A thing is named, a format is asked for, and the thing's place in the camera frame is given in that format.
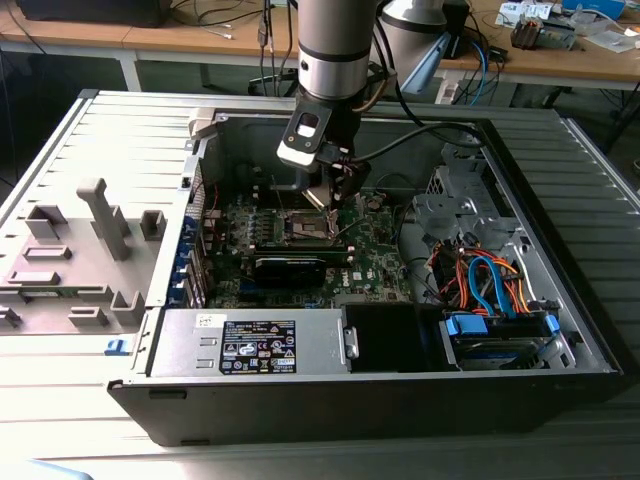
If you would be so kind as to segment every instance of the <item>sticker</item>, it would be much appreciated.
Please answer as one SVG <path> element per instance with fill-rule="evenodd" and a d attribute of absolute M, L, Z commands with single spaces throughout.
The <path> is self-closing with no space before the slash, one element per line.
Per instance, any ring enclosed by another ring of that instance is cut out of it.
<path fill-rule="evenodd" d="M 296 324 L 293 320 L 225 321 L 221 350 L 219 365 L 224 375 L 296 373 Z"/>
<path fill-rule="evenodd" d="M 226 319 L 224 313 L 199 313 L 196 315 L 196 328 L 220 328 Z"/>
<path fill-rule="evenodd" d="M 22 292 L 23 297 L 58 297 L 58 292 Z"/>

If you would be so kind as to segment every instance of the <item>black cable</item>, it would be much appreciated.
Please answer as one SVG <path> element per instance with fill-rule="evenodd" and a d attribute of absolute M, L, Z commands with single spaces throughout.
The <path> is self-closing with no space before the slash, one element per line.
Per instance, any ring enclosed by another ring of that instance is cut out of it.
<path fill-rule="evenodd" d="M 631 91 L 631 95 L 629 95 L 629 98 L 627 99 L 626 103 L 622 107 L 622 110 L 620 110 L 620 116 L 618 118 L 622 118 L 622 114 L 625 112 L 627 107 L 631 105 L 631 102 L 633 101 L 633 97 L 635 97 L 636 93 L 638 93 L 638 88 L 640 88 L 640 80 L 638 81 L 638 83 L 636 83 L 635 88 Z"/>
<path fill-rule="evenodd" d="M 275 56 L 274 56 L 274 51 L 273 51 L 273 44 L 274 44 L 274 38 L 273 38 L 273 22 L 271 21 L 271 0 L 265 0 L 265 4 L 266 4 L 266 8 L 267 8 L 267 27 L 268 27 L 268 32 L 269 32 L 269 52 L 271 53 L 271 82 L 273 83 L 273 96 L 277 97 L 278 96 L 278 92 L 276 91 L 276 83 L 277 83 L 277 77 L 276 77 L 276 60 L 275 60 Z"/>
<path fill-rule="evenodd" d="M 611 97 L 609 96 L 609 95 L 612 95 L 611 92 L 608 92 L 607 90 L 603 90 L 602 88 L 599 88 L 598 90 L 600 91 L 602 96 L 607 100 L 607 102 L 609 102 L 611 105 L 613 105 L 616 109 L 622 108 L 619 103 L 617 103 L 617 102 L 615 102 L 614 100 L 611 99 Z"/>
<path fill-rule="evenodd" d="M 175 12 L 173 10 L 169 10 L 169 16 L 176 22 L 178 22 L 181 25 L 186 25 L 188 27 L 215 27 L 216 25 L 222 25 L 223 23 L 231 23 L 231 22 L 235 22 L 236 20 L 240 20 L 241 18 L 245 18 L 248 17 L 250 15 L 256 15 L 258 13 L 262 13 L 262 9 L 260 10 L 254 10 L 252 12 L 247 12 L 247 13 L 243 13 L 242 15 L 238 15 L 237 17 L 233 17 L 233 18 L 227 18 L 225 20 L 220 20 L 218 22 L 211 22 L 211 23 L 201 23 L 201 24 L 197 24 L 197 23 L 189 23 L 189 22 L 185 22 L 184 20 L 181 20 L 180 18 L 178 18 L 175 15 Z"/>
<path fill-rule="evenodd" d="M 445 137 L 444 135 L 439 134 L 437 131 L 438 130 L 458 130 L 461 132 L 465 132 L 468 133 L 469 135 L 471 135 L 473 138 L 475 138 L 476 140 L 478 140 L 478 143 L 468 143 L 468 142 L 459 142 L 457 140 L 453 140 L 450 138 Z M 363 155 L 361 157 L 353 157 L 352 159 L 349 160 L 350 163 L 362 163 L 362 162 L 367 162 L 369 160 L 372 160 L 376 157 L 379 157 L 380 155 L 384 155 L 385 153 L 387 153 L 388 151 L 394 149 L 395 147 L 397 147 L 398 145 L 401 145 L 403 143 L 405 143 L 407 140 L 411 140 L 413 137 L 416 137 L 422 133 L 428 133 L 434 137 L 436 137 L 438 140 L 442 140 L 443 142 L 447 142 L 450 143 L 452 145 L 455 145 L 457 147 L 462 147 L 462 148 L 477 148 L 477 147 L 483 147 L 484 146 L 484 141 L 482 140 L 481 134 L 480 132 L 478 132 L 476 129 L 471 128 L 467 125 L 463 125 L 461 123 L 454 123 L 454 122 L 440 122 L 440 123 L 435 123 L 432 125 L 425 125 L 424 127 L 420 127 L 415 129 L 412 132 L 407 133 L 406 135 L 403 135 L 402 137 L 394 140 L 393 142 L 389 143 L 388 145 L 385 145 L 384 147 L 368 153 L 366 155 Z"/>
<path fill-rule="evenodd" d="M 289 60 L 289 56 L 291 55 L 291 50 L 293 49 L 293 27 L 291 24 L 291 0 L 287 0 L 287 26 L 289 28 L 289 46 L 287 47 L 287 53 L 282 59 L 282 63 L 280 64 L 280 72 L 278 73 L 278 88 L 277 94 L 280 96 L 280 84 L 282 83 L 282 73 L 284 72 L 285 63 Z"/>
<path fill-rule="evenodd" d="M 20 179 L 20 174 L 18 172 L 18 160 L 16 158 L 16 140 L 13 135 L 13 117 L 11 116 L 11 102 L 9 99 L 9 90 L 7 89 L 7 79 L 4 76 L 4 52 L 0 54 L 0 77 L 2 77 L 2 90 L 4 92 L 4 100 L 7 104 L 7 122 L 9 124 L 9 141 L 11 143 L 11 157 L 13 160 L 13 172 L 16 177 L 16 183 Z M 11 182 L 8 182 L 4 178 L 0 177 L 0 181 L 6 183 L 10 187 L 14 187 Z"/>
<path fill-rule="evenodd" d="M 484 84 L 484 91 L 482 93 L 480 93 L 481 97 L 484 97 L 485 95 L 489 95 L 491 94 L 491 100 L 493 100 L 493 94 L 495 94 L 497 88 L 498 88 L 498 84 L 500 83 L 500 74 L 502 73 L 502 71 L 504 70 L 504 60 L 502 60 L 502 63 L 496 61 L 496 66 L 498 68 L 497 73 L 489 79 L 488 82 L 486 82 Z M 473 90 L 469 91 L 469 86 L 471 85 L 471 82 L 473 82 L 473 77 L 471 77 L 471 79 L 469 80 L 469 83 L 467 84 L 467 86 L 464 88 L 464 90 L 462 90 L 462 94 L 456 99 L 454 100 L 453 104 L 456 104 L 457 101 L 460 99 L 460 97 L 462 97 L 462 95 L 465 95 L 465 105 L 467 103 L 467 99 L 469 98 L 470 95 L 474 95 L 479 89 L 480 89 L 480 85 L 476 86 L 476 88 L 474 88 Z"/>
<path fill-rule="evenodd" d="M 395 62 L 393 61 L 393 53 L 391 52 L 391 45 L 389 44 L 389 39 L 387 38 L 387 34 L 384 31 L 384 28 L 382 28 L 382 23 L 380 22 L 380 19 L 376 17 L 375 21 L 376 21 L 376 27 L 378 28 L 378 33 L 380 34 L 380 39 L 382 40 L 382 44 L 384 45 L 384 49 L 387 54 L 387 61 L 389 62 L 389 67 L 395 70 L 396 65 L 395 65 Z M 400 90 L 400 84 L 398 82 L 396 82 L 395 92 L 396 92 L 396 96 L 398 97 L 398 102 L 400 102 L 400 106 L 402 107 L 402 110 L 407 115 L 407 117 L 409 117 L 411 121 L 416 125 L 418 125 L 419 127 L 424 127 L 424 123 L 422 123 L 422 121 L 420 121 L 420 119 L 414 115 L 414 113 L 409 108 L 409 105 L 407 105 L 407 102 L 405 101 L 404 96 L 402 95 L 402 90 Z"/>
<path fill-rule="evenodd" d="M 404 261 L 404 258 L 402 258 L 402 253 L 400 252 L 400 234 L 402 233 L 402 226 L 404 225 L 404 220 L 407 218 L 407 213 L 409 213 L 409 210 L 411 209 L 412 206 L 413 206 L 413 202 L 409 202 L 402 210 L 402 213 L 400 214 L 400 222 L 398 222 L 398 226 L 396 227 L 396 233 L 395 233 L 396 251 L 398 252 L 400 261 L 405 265 L 407 263 Z"/>
<path fill-rule="evenodd" d="M 195 9 L 195 4 L 198 0 L 193 0 L 193 4 L 194 4 L 194 9 Z M 202 23 L 202 20 L 207 16 L 207 15 L 211 15 L 212 13 L 218 13 L 218 12 L 227 12 L 229 10 L 235 10 L 236 8 L 238 8 L 240 5 L 242 5 L 245 2 L 245 0 L 238 0 L 238 3 L 236 3 L 234 6 L 232 7 L 226 7 L 226 8 L 212 8 L 209 10 L 206 10 L 204 12 L 202 12 L 199 15 L 196 15 L 196 18 L 198 19 L 198 23 Z"/>
<path fill-rule="evenodd" d="M 42 47 L 40 46 L 40 44 L 39 44 L 38 42 L 36 42 L 36 41 L 34 40 L 34 38 L 33 38 L 31 35 L 29 35 L 29 32 L 27 32 L 27 30 L 26 30 L 26 29 L 25 29 L 25 28 L 20 24 L 20 22 L 18 22 L 18 20 L 16 19 L 16 17 L 13 15 L 13 11 L 11 10 L 11 6 L 9 5 L 9 0 L 4 0 L 4 4 L 7 6 L 7 11 L 9 12 L 9 15 L 11 16 L 11 19 L 13 20 L 13 23 L 15 23 L 15 24 L 16 24 L 16 26 L 17 26 L 20 30 L 22 30 L 22 33 L 24 33 L 24 34 L 27 36 L 27 38 L 29 39 L 29 41 L 30 41 L 31 43 L 33 43 L 33 44 L 38 48 L 38 50 L 40 50 L 40 52 L 42 52 L 42 54 L 43 54 L 43 55 L 46 55 L 46 54 L 47 54 L 47 52 L 45 52 L 45 51 L 44 51 L 44 48 L 42 48 Z"/>
<path fill-rule="evenodd" d="M 464 28 L 465 28 L 465 29 L 467 29 L 467 30 L 470 30 L 471 32 L 474 32 L 474 33 L 476 33 L 476 34 L 478 35 L 478 39 L 479 39 L 479 41 L 480 41 L 480 45 L 481 45 L 481 47 L 482 47 L 483 52 L 485 52 L 485 55 L 486 55 L 486 54 L 488 53 L 488 50 L 489 50 L 489 40 L 487 39 L 487 37 L 486 37 L 486 36 L 485 36 L 481 31 L 480 31 L 480 29 L 478 28 L 478 22 L 476 21 L 475 17 L 474 17 L 473 15 L 469 15 L 469 17 L 471 17 L 471 19 L 473 20 L 473 22 L 474 22 L 474 24 L 475 24 L 476 28 L 475 28 L 475 29 L 473 29 L 473 28 L 471 28 L 471 27 L 467 27 L 466 25 L 465 25 L 465 27 L 464 27 Z M 485 42 L 486 42 L 486 44 L 487 44 L 487 48 L 486 48 L 486 50 L 485 50 L 485 49 L 484 49 L 484 47 L 483 47 L 483 45 L 484 45 L 484 43 L 485 43 Z M 480 87 L 478 86 L 478 87 L 477 87 L 473 92 L 469 92 L 469 88 L 471 88 L 471 84 L 472 84 L 472 83 L 473 83 L 473 81 L 475 80 L 476 75 L 478 75 L 478 73 L 480 72 L 480 69 L 481 69 L 481 68 L 482 68 L 482 59 L 481 59 L 481 58 L 479 58 L 479 59 L 478 59 L 478 68 L 476 68 L 476 70 L 473 72 L 473 75 L 471 76 L 471 78 L 470 78 L 470 79 L 469 79 L 469 81 L 467 82 L 467 85 L 466 85 L 463 89 L 461 89 L 461 90 L 460 90 L 460 94 L 458 95 L 458 97 L 457 97 L 457 98 L 455 98 L 455 99 L 451 102 L 451 104 L 452 104 L 452 105 L 457 105 L 457 104 L 460 102 L 460 100 L 462 99 L 462 97 L 463 97 L 463 96 L 465 97 L 465 99 L 464 99 L 464 103 L 466 104 L 466 103 L 467 103 L 467 100 L 469 99 L 469 95 L 473 95 L 473 94 L 478 90 L 478 88 L 480 88 Z"/>
<path fill-rule="evenodd" d="M 413 188 L 414 191 L 417 192 L 418 190 L 420 190 L 420 188 L 417 187 L 409 177 L 407 177 L 405 174 L 400 173 L 400 172 L 385 173 L 380 178 L 378 178 L 378 180 L 376 180 L 376 183 L 373 186 L 373 190 L 374 191 L 379 191 L 380 190 L 380 184 L 383 182 L 383 180 L 386 180 L 387 178 L 394 178 L 394 177 L 395 178 L 399 178 L 402 181 L 404 181 L 407 185 L 409 185 L 411 188 Z"/>
<path fill-rule="evenodd" d="M 373 32 L 373 46 L 376 49 L 376 53 L 378 54 L 378 58 L 380 59 L 380 66 L 382 67 L 382 71 L 384 72 L 384 78 L 389 78 L 389 67 L 387 67 L 387 61 L 382 54 L 382 49 L 380 48 L 380 42 L 378 41 L 378 37 L 376 36 L 376 32 Z"/>
<path fill-rule="evenodd" d="M 264 81 L 264 47 L 262 45 L 260 46 L 260 61 L 258 65 L 260 66 L 260 80 L 262 81 L 262 95 L 268 97 L 267 84 Z"/>

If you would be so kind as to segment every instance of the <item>table leg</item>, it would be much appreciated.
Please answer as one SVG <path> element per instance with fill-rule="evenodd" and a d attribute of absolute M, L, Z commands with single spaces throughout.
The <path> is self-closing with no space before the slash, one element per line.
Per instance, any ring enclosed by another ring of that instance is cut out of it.
<path fill-rule="evenodd" d="M 455 98 L 458 84 L 464 80 L 465 70 L 445 70 L 435 103 L 450 105 Z"/>
<path fill-rule="evenodd" d="M 120 68 L 124 75 L 124 81 L 127 84 L 127 90 L 130 92 L 141 92 L 140 78 L 138 78 L 138 70 L 136 68 L 136 54 L 130 50 L 118 52 L 116 56 L 120 62 Z"/>

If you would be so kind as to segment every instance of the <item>side panel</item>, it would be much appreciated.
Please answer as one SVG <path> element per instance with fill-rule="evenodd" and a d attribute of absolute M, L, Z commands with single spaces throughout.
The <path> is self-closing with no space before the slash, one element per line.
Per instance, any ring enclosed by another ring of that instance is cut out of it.
<path fill-rule="evenodd" d="M 130 387 L 110 395 L 163 446 L 526 432 L 618 393 L 604 375 Z"/>

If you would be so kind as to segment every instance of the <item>blue latch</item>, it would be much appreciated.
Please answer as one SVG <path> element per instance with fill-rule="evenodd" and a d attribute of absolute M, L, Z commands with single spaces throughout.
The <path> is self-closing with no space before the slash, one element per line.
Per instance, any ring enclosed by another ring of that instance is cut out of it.
<path fill-rule="evenodd" d="M 546 317 L 544 317 L 545 321 L 547 322 L 547 325 L 549 326 L 549 330 L 551 330 L 551 333 L 558 333 L 560 331 L 560 324 L 558 323 L 558 319 L 556 318 L 555 315 L 547 315 Z"/>
<path fill-rule="evenodd" d="M 482 315 L 452 315 L 446 321 L 449 336 L 487 335 L 489 329 Z"/>
<path fill-rule="evenodd" d="M 109 357 L 126 356 L 130 353 L 131 349 L 129 348 L 129 341 L 122 340 L 121 338 L 109 340 L 109 343 L 107 343 L 107 348 L 105 348 L 104 350 L 104 354 Z"/>

